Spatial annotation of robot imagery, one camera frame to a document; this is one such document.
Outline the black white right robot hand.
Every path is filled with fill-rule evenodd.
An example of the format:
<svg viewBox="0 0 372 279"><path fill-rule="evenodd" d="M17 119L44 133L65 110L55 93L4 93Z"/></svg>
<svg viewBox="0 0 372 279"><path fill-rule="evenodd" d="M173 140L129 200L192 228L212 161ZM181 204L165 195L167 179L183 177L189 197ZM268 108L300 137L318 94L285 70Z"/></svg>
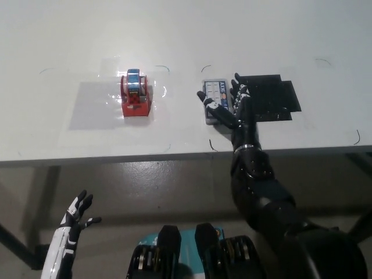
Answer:
<svg viewBox="0 0 372 279"><path fill-rule="evenodd" d="M261 149L246 76L235 73L234 79L231 80L232 109L228 109L209 96L206 85L203 91L198 91L196 94L203 103L206 114L231 130L231 143L234 152L248 148Z"/></svg>

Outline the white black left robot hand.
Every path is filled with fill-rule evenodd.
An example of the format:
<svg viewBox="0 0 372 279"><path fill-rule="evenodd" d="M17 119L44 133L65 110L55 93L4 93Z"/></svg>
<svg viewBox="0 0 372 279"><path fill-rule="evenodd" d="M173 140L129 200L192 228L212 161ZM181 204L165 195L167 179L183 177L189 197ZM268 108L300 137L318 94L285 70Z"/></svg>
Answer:
<svg viewBox="0 0 372 279"><path fill-rule="evenodd" d="M84 212L92 205L93 195L83 190L75 197L65 212L50 243L41 279L72 278L72 267L76 257L78 240L82 230L100 223L101 217L90 217L81 223Z"/></svg>

